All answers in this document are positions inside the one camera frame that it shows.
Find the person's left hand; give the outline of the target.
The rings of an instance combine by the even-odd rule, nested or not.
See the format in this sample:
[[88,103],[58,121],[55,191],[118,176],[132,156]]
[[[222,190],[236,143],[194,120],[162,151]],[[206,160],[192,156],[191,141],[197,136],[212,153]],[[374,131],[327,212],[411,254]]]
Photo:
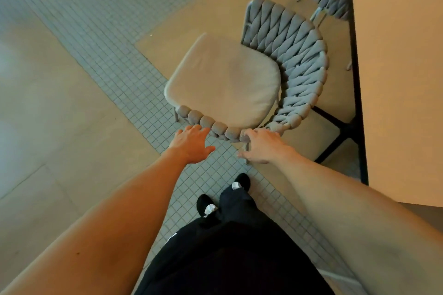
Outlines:
[[207,147],[206,138],[209,131],[209,128],[203,128],[199,124],[178,130],[165,151],[166,157],[182,166],[197,164],[207,159],[208,157],[203,156],[203,152]]

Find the person's right hand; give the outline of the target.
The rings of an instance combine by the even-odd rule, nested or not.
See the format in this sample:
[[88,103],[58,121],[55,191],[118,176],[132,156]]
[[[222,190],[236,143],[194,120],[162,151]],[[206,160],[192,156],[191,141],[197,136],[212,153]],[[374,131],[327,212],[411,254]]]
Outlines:
[[249,137],[250,148],[253,152],[253,160],[260,164],[278,164],[284,158],[297,155],[294,148],[287,145],[280,134],[268,129],[247,129],[245,136]]

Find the person's left forearm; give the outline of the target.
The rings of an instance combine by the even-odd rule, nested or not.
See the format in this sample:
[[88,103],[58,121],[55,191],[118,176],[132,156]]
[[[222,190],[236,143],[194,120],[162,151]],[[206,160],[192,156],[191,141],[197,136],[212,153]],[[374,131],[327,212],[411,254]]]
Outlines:
[[130,295],[188,164],[166,150],[88,211],[0,295]]

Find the person's right forearm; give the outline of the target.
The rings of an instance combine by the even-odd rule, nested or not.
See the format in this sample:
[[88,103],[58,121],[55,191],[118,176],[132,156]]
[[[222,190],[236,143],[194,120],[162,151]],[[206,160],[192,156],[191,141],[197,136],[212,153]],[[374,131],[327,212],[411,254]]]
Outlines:
[[443,295],[443,233],[378,191],[297,154],[273,164],[371,295]]

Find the person's black shoe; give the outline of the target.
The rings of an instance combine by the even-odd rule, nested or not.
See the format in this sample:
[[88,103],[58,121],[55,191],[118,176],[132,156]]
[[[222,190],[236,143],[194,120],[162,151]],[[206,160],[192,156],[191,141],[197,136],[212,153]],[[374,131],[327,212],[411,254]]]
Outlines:
[[231,184],[232,190],[237,190],[242,188],[246,192],[249,192],[250,187],[251,187],[251,180],[246,173],[239,174],[235,178],[234,182]]
[[202,194],[198,197],[196,208],[198,214],[202,218],[205,218],[218,210],[218,207],[207,194]]

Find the black metal table frame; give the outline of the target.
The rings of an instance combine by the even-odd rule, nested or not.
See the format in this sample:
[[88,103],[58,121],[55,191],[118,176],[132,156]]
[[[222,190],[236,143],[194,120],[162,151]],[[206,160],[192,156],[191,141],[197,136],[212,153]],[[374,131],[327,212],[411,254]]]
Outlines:
[[321,108],[315,106],[313,111],[332,123],[339,129],[336,139],[315,159],[315,162],[322,164],[337,148],[347,139],[354,141],[358,147],[358,159],[360,169],[360,180],[368,186],[368,165],[365,148],[364,122],[362,112],[361,85],[358,68],[357,38],[355,29],[355,18],[353,10],[353,0],[347,0],[349,4],[349,30],[351,48],[351,68],[353,75],[353,93],[355,102],[355,116],[349,123],[345,123]]

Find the person's black right shoe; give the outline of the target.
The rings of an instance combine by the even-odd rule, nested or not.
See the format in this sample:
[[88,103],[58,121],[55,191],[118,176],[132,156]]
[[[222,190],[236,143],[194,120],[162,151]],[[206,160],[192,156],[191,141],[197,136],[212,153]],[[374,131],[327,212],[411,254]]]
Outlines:
[[239,174],[235,178],[234,182],[231,184],[232,190],[237,190],[242,188],[246,192],[249,192],[250,187],[251,187],[251,180],[246,173]]

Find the person's black trousers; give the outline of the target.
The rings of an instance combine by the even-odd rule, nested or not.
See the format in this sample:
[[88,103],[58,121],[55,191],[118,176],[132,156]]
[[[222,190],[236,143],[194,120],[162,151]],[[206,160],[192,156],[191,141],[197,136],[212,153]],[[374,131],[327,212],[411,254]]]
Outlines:
[[335,295],[305,252],[239,183],[174,234],[135,295]]

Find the person's black left shoe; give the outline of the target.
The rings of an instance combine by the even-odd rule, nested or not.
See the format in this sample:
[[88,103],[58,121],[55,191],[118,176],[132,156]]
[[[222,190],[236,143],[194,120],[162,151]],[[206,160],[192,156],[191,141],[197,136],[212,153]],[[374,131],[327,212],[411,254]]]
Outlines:
[[218,207],[207,194],[202,194],[198,197],[196,208],[198,214],[202,218],[205,218],[218,210]]

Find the beige seat cushion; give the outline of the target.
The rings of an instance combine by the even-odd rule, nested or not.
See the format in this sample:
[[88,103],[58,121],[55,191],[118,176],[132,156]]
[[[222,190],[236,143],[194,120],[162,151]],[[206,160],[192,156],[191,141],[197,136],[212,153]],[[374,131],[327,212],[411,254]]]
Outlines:
[[281,84],[270,57],[222,36],[202,34],[168,80],[164,95],[234,128],[256,128],[268,115]]

